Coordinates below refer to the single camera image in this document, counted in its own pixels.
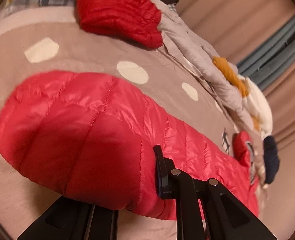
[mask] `dark blue garment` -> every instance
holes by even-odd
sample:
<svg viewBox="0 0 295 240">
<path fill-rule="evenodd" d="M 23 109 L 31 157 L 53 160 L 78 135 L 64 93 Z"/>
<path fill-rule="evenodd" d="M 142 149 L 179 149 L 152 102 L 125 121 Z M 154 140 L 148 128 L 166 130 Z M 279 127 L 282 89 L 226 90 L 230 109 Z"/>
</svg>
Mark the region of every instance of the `dark blue garment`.
<svg viewBox="0 0 295 240">
<path fill-rule="evenodd" d="M 277 144 L 273 136 L 268 136 L 263 141 L 264 146 L 264 164 L 265 164 L 265 183 L 271 184 L 274 181 L 280 166 Z"/>
</svg>

